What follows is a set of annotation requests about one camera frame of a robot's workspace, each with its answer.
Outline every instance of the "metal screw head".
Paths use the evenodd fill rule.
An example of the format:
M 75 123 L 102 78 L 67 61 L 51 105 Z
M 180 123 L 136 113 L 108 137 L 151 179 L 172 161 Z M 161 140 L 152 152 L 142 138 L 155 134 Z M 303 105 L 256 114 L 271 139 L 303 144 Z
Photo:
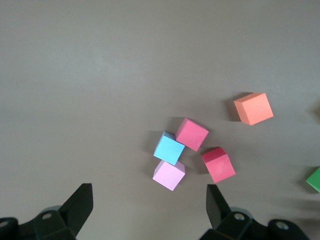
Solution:
M 278 228 L 282 229 L 282 230 L 288 230 L 288 229 L 289 229 L 289 226 L 288 226 L 287 224 L 285 224 L 283 221 L 277 221 L 277 222 L 275 223 L 275 225 L 276 225 Z
M 51 213 L 47 213 L 47 214 L 42 216 L 42 219 L 45 220 L 45 219 L 49 219 L 51 217 L 52 217 L 52 214 Z
M 243 221 L 243 220 L 246 219 L 245 216 L 243 216 L 241 213 L 236 213 L 234 215 L 234 218 L 237 219 L 237 220 L 240 220 L 240 221 Z
M 9 222 L 3 221 L 3 222 L 0 223 L 0 228 L 3 228 L 5 226 L 7 226 L 8 224 L 9 224 Z

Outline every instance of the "colored block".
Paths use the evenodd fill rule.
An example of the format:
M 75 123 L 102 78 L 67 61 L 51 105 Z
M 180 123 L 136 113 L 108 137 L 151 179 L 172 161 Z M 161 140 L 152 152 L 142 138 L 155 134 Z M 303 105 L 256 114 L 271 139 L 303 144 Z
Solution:
M 306 180 L 306 182 L 320 193 L 320 167 Z
M 155 168 L 152 179 L 173 191 L 185 174 L 185 165 L 181 162 L 178 161 L 176 165 L 173 166 L 162 160 Z
M 184 148 L 185 145 L 176 141 L 175 135 L 165 131 L 155 148 L 153 156 L 175 165 Z
M 236 174 L 228 154 L 221 147 L 203 154 L 202 159 L 215 183 Z
M 254 125 L 274 116 L 265 93 L 251 93 L 234 101 L 241 121 Z
M 179 143 L 198 151 L 209 131 L 203 126 L 195 123 L 189 118 L 185 118 L 175 134 Z

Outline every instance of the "gray surface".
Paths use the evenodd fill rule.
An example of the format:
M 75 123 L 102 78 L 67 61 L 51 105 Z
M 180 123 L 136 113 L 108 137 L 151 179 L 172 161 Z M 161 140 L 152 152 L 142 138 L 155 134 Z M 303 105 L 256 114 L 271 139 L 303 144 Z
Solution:
M 222 146 L 218 184 L 261 222 L 319 239 L 319 1 L 0 1 L 0 216 L 20 223 L 92 183 L 79 240 L 198 239 L 209 227 L 200 153 Z M 265 92 L 275 117 L 248 126 L 232 100 Z M 152 180 L 162 131 L 210 130 L 185 150 L 171 192 Z

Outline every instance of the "light blue cube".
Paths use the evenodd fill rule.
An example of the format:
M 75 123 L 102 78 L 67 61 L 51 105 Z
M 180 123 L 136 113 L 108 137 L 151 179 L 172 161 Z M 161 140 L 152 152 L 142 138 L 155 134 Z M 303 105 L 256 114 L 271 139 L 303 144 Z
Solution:
M 155 148 L 153 156 L 172 165 L 176 165 L 184 148 L 185 145 L 176 141 L 175 135 L 165 131 Z

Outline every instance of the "magenta cube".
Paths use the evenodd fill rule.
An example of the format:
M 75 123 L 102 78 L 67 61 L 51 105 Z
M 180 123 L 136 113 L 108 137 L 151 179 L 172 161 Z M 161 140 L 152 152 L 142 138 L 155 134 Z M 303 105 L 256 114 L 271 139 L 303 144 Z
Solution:
M 209 131 L 203 126 L 185 118 L 175 134 L 175 140 L 194 151 L 198 151 Z
M 202 159 L 215 183 L 236 174 L 228 154 L 221 147 L 203 154 Z
M 173 166 L 162 160 L 155 168 L 152 179 L 173 191 L 185 174 L 185 165 L 181 162 L 177 161 Z

